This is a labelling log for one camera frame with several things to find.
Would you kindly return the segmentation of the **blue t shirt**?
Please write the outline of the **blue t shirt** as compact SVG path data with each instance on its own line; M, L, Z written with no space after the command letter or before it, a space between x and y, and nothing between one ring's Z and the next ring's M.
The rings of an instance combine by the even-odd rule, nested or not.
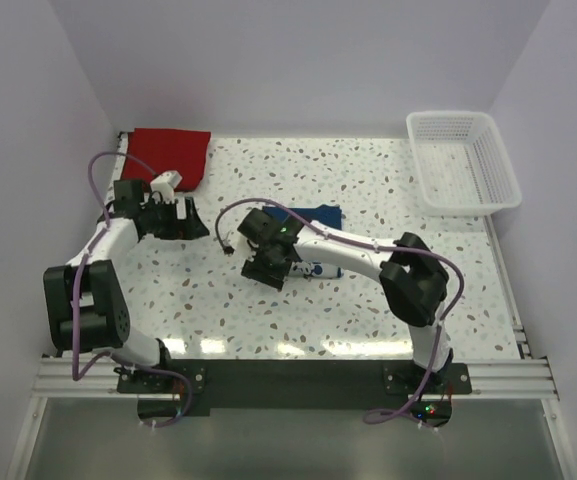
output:
M288 217L285 211L277 207L264 206L262 210L280 222ZM342 210L339 206L320 205L316 208L293 208L293 211L307 221L317 221L334 229L342 229ZM319 261L296 262L292 264L289 275L291 277L340 279L343 276L343 270L341 267Z

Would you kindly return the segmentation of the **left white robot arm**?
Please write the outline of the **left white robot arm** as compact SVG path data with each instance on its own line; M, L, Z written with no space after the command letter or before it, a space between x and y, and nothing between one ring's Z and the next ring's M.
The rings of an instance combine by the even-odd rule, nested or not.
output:
M43 274L43 288L53 345L72 354L71 376L80 381L95 360L112 358L153 392L190 393L191 383L170 363L164 342L132 327L115 265L145 237L165 241L197 240L209 231L194 201L178 200L182 177L165 171L150 183L117 180L114 198L102 205L92 238L61 266ZM80 356L94 360L83 364Z

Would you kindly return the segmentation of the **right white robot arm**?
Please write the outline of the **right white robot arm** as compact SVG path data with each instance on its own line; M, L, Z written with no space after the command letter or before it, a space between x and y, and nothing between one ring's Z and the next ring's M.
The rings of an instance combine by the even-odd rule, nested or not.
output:
M449 274L420 237L406 232L395 240L371 239L257 208L237 231L252 250L242 276L278 291L299 263L339 267L378 283L390 312L409 328L416 386L434 393L448 382L452 348L440 318Z

